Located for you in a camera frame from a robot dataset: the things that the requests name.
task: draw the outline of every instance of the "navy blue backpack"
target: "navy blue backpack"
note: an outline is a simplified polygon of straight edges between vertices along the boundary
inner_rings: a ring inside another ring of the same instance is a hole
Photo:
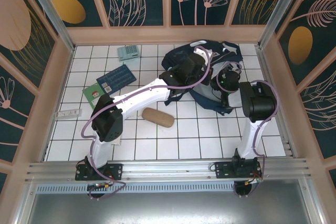
[[[194,52],[194,48],[197,45],[201,45],[205,49],[211,50],[213,52],[211,67],[226,61],[240,62],[243,60],[239,46],[234,43],[226,41],[224,41],[223,43],[219,43],[212,40],[200,40],[171,50],[165,55],[161,65],[165,70],[169,70],[176,65],[182,64],[186,57]],[[182,93],[176,97],[169,98],[167,101],[165,101],[165,104],[168,105],[173,101],[179,101],[185,93]],[[189,93],[195,99],[195,101],[204,109],[214,110],[221,115],[230,113],[233,110],[232,108],[223,107],[220,102],[214,101],[196,92],[195,90],[190,90]]]

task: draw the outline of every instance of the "grid tile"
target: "grid tile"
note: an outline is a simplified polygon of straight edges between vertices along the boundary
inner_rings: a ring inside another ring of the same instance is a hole
[[[164,72],[161,66],[164,55],[173,48],[186,44],[187,42],[175,45],[137,45],[142,57],[124,63],[137,81],[112,96],[129,93],[153,81]],[[82,90],[96,83],[98,77],[123,64],[119,62],[117,53],[117,48],[123,46],[77,47],[59,110],[81,108],[82,116],[55,123],[51,137],[53,140],[48,144],[45,160],[78,160],[87,154],[91,141],[82,139],[80,132],[90,119],[93,109],[86,98],[83,98]],[[254,45],[241,44],[240,47],[244,55],[240,82],[262,79]],[[113,160],[232,157],[240,143],[246,120],[241,108],[221,116],[196,104],[189,93],[179,102],[172,102],[168,106],[164,102],[158,102],[148,107],[172,115],[175,118],[173,126],[165,128],[145,121],[141,116],[142,110],[135,112],[124,122],[121,145],[114,148]],[[86,134],[91,133],[92,128],[89,126]],[[262,139],[257,148],[259,153],[265,153],[266,149],[268,156],[284,155],[275,119],[268,123]]]

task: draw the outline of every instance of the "metal bracket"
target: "metal bracket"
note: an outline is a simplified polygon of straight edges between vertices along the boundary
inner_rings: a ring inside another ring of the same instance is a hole
[[[234,172],[234,166],[232,162],[216,162],[215,172],[216,178],[251,178],[254,177],[254,173],[261,177],[260,163],[256,163],[256,169],[252,166],[243,166],[237,168]]]
[[[106,164],[100,168],[102,174],[107,177],[112,177],[115,180],[121,180],[122,176],[122,164]],[[77,165],[76,169],[76,181],[102,181],[104,180],[99,174],[95,171],[92,171],[92,167],[88,167],[86,164]]]

